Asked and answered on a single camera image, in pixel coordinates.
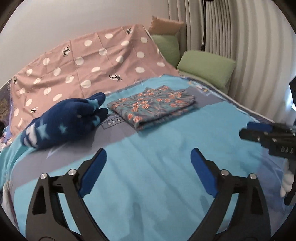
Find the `right white gloved hand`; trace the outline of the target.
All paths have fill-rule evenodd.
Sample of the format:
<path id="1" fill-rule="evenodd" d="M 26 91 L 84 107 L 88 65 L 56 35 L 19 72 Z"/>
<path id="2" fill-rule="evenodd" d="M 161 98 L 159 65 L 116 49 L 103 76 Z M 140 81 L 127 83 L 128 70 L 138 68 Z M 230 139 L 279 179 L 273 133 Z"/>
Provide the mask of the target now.
<path id="1" fill-rule="evenodd" d="M 285 159 L 283 165 L 283 177 L 281 181 L 280 196 L 285 197 L 291 190 L 295 180 L 295 164 Z"/>

